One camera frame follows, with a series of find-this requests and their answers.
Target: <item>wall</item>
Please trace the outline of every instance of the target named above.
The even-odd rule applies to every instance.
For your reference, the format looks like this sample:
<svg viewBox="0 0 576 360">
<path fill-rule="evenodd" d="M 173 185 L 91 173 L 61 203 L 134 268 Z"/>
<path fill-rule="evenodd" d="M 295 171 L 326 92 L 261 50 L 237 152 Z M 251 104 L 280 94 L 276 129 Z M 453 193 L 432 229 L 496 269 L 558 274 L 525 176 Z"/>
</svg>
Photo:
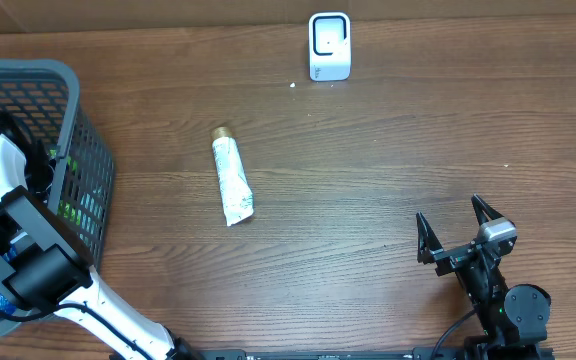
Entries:
<svg viewBox="0 0 576 360">
<path fill-rule="evenodd" d="M 0 33 L 576 13 L 576 0 L 0 0 Z"/>
</svg>

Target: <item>laundry basket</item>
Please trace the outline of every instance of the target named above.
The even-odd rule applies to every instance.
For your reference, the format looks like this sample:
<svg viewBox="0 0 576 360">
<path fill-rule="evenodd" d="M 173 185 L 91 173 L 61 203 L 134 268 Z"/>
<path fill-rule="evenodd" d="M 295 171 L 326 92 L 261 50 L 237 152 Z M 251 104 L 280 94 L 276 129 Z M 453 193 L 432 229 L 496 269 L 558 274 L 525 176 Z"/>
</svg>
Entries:
<svg viewBox="0 0 576 360">
<path fill-rule="evenodd" d="M 11 113 L 23 132 L 41 139 L 55 159 L 48 209 L 78 234 L 99 268 L 115 166 L 79 106 L 75 73 L 54 60 L 0 60 L 0 110 Z M 18 325 L 0 320 L 0 336 Z"/>
</svg>

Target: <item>wooden table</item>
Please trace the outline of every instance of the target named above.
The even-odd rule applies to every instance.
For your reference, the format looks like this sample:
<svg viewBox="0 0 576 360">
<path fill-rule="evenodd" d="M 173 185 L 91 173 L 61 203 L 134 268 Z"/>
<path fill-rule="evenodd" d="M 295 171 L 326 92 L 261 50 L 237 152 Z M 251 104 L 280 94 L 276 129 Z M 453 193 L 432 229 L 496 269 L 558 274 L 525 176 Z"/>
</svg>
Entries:
<svg viewBox="0 0 576 360">
<path fill-rule="evenodd" d="M 197 348 L 430 346 L 469 304 L 417 264 L 414 215 L 460 245 L 478 192 L 519 229 L 508 284 L 550 292 L 548 345 L 576 359 L 576 16 L 357 22 L 335 83 L 309 80 L 306 42 L 306 26 L 0 35 L 0 57 L 76 71 L 114 152 L 110 286 Z M 232 228 L 223 124 L 255 193 Z M 0 340 L 0 359 L 109 352 L 69 323 Z"/>
</svg>

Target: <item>brown cap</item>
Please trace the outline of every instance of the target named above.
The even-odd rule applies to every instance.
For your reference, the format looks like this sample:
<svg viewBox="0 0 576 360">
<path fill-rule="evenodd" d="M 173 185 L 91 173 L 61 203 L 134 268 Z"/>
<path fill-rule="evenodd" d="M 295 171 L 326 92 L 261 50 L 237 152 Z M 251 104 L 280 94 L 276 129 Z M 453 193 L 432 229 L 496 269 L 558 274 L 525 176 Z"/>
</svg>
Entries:
<svg viewBox="0 0 576 360">
<path fill-rule="evenodd" d="M 215 141 L 222 137 L 232 137 L 232 131 L 225 126 L 222 126 L 213 130 L 210 135 L 212 136 L 212 141 Z"/>
</svg>

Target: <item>gray plastic basket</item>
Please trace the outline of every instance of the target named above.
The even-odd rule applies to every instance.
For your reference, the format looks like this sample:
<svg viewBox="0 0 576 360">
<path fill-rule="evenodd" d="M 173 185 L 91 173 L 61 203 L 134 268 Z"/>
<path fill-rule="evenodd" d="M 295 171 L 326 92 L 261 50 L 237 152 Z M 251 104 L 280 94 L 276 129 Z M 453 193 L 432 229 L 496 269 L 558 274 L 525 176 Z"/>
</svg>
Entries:
<svg viewBox="0 0 576 360">
<path fill-rule="evenodd" d="M 48 208 L 77 232 L 99 268 L 115 166 L 79 106 L 77 76 L 55 60 L 0 60 L 0 110 L 12 113 L 55 158 Z M 18 325 L 0 320 L 0 336 Z"/>
</svg>

